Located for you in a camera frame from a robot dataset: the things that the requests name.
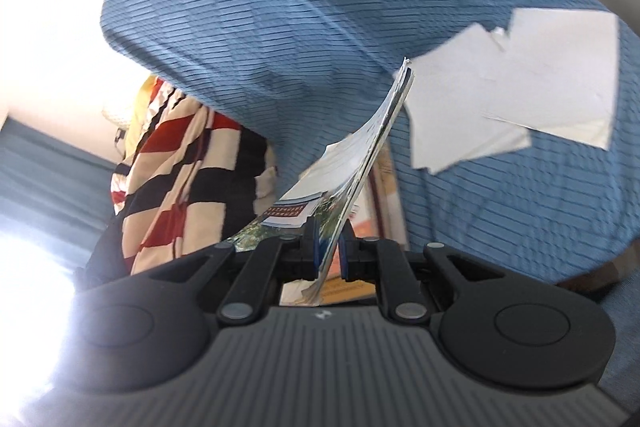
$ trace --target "black plastic part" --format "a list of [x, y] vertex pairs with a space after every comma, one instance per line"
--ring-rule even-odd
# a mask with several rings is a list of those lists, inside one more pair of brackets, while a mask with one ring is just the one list
[[318, 277], [315, 260], [316, 219], [307, 218], [300, 237], [299, 248], [286, 248], [280, 253], [276, 277], [280, 282], [298, 279], [313, 281]]
[[378, 257], [375, 248], [362, 247], [347, 220], [340, 234], [340, 272], [347, 282], [378, 279]]
[[424, 253], [453, 288], [439, 335], [466, 371], [537, 391], [599, 380], [615, 331], [597, 304], [452, 248], [425, 247]]
[[390, 239], [360, 240], [360, 251], [375, 254], [378, 261], [376, 289], [383, 316], [404, 324], [423, 324], [430, 314], [420, 283], [398, 243]]
[[76, 296], [54, 381], [121, 393], [185, 371], [216, 334], [196, 304], [197, 292], [232, 253], [231, 245], [209, 247]]
[[300, 251], [299, 235], [291, 235], [290, 239], [284, 237], [268, 237], [260, 241], [218, 308], [218, 321], [222, 325], [250, 324], [264, 313], [270, 304], [268, 297], [280, 254], [285, 249]]
[[376, 307], [273, 307], [223, 328], [190, 370], [135, 393], [56, 387], [28, 427], [620, 427], [594, 385], [552, 393], [490, 386], [460, 371], [423, 327]]

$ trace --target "striped cloth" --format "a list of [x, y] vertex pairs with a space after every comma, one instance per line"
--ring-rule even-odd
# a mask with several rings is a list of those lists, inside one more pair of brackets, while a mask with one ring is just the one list
[[229, 237], [274, 201], [267, 141], [156, 80], [142, 138], [111, 195], [132, 274]]

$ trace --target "paper sheet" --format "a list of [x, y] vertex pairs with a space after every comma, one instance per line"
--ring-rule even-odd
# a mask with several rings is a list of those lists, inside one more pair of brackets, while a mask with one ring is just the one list
[[530, 146], [527, 129], [485, 118], [484, 78], [502, 54], [498, 36], [473, 24], [436, 50], [414, 58], [405, 105], [415, 169], [435, 174], [462, 160]]
[[[409, 61], [405, 60], [403, 68], [407, 68], [408, 64]], [[362, 169], [373, 147], [377, 144], [382, 146], [380, 132], [385, 127], [385, 122], [388, 124], [389, 112], [397, 103], [400, 84], [402, 82], [397, 78], [394, 87], [367, 123], [344, 140], [328, 145], [320, 159], [307, 169], [300, 181], [291, 187], [281, 199], [283, 201], [295, 200], [334, 190], [347, 182], [359, 169]]]
[[486, 115], [607, 148], [618, 91], [618, 19], [516, 9], [487, 78]]

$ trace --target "blue curtain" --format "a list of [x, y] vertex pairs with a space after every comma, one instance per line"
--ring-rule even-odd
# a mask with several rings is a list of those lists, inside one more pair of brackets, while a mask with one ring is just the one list
[[0, 130], [0, 234], [44, 248], [66, 269], [84, 266], [113, 216], [113, 169], [7, 120]]

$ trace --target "magazine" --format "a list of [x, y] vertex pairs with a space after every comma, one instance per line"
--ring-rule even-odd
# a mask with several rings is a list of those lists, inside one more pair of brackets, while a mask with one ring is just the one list
[[[384, 237], [393, 239], [404, 249], [407, 235], [400, 205], [398, 182], [386, 142], [369, 172], [367, 181], [353, 205], [349, 220], [356, 237]], [[315, 290], [313, 283], [295, 281], [285, 285], [281, 305], [298, 305]], [[335, 304], [372, 297], [374, 285], [364, 281], [347, 282], [341, 278], [340, 251], [335, 248], [326, 279], [319, 289], [319, 305]]]
[[267, 237], [301, 232], [306, 218], [314, 216], [318, 224], [318, 279], [303, 291], [300, 305], [321, 303], [320, 290], [329, 274], [342, 227], [369, 180], [411, 87], [413, 72], [409, 64], [407, 59], [403, 61], [385, 100], [367, 123], [344, 140], [327, 146], [322, 157], [283, 197], [227, 239], [238, 251], [254, 250]]

